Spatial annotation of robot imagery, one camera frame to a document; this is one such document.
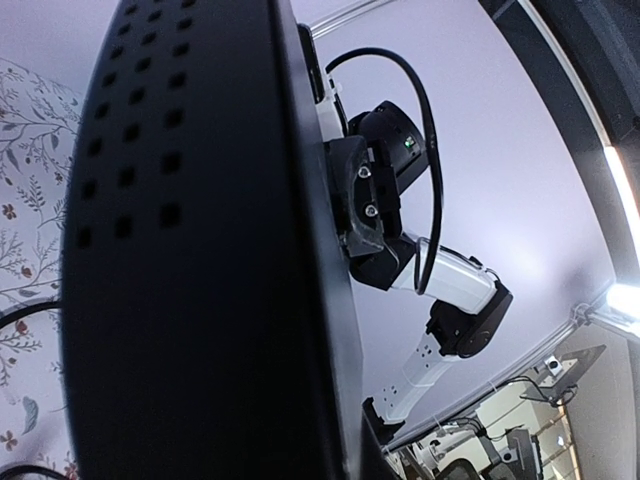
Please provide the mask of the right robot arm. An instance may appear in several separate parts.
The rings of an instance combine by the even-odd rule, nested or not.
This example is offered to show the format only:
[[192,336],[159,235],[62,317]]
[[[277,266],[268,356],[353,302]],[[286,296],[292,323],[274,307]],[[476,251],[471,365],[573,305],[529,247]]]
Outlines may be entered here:
[[435,155],[398,106],[384,101],[347,120],[339,101],[325,99],[316,112],[335,228],[351,276],[381,291],[412,290],[428,253],[436,253],[425,288],[434,302],[424,333],[400,372],[363,402],[378,443],[387,445],[454,363],[489,344],[513,295],[476,258],[404,229],[401,196],[433,169]]

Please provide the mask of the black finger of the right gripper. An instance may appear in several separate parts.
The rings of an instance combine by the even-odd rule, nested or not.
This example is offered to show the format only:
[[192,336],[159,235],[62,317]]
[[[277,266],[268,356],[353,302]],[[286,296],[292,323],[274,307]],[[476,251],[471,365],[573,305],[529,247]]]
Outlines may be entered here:
[[382,222],[366,140],[359,135],[324,143],[334,223],[349,258],[384,248]]

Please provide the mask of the black network switch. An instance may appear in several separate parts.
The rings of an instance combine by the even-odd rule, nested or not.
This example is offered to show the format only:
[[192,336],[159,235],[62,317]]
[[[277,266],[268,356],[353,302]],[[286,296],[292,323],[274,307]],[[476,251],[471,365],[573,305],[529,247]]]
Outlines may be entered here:
[[85,479],[359,479],[362,350],[287,1],[123,1],[62,251]]

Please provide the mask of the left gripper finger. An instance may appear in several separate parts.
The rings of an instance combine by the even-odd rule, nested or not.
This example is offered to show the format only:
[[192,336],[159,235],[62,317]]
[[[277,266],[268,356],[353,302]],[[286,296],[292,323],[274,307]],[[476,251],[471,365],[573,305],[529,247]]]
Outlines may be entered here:
[[360,478],[364,480],[396,480],[399,476],[382,451],[390,430],[375,412],[372,404],[362,405]]

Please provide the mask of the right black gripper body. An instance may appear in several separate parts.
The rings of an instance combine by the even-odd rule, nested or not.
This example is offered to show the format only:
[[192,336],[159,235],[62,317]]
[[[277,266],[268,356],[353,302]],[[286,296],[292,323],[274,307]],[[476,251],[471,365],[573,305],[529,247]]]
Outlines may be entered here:
[[373,154],[374,200],[384,239],[381,251],[352,260],[350,273],[360,283],[387,291],[404,271],[414,268],[416,241],[404,232],[401,195],[429,166],[425,140],[409,116],[391,101],[352,118],[349,128],[366,140]]

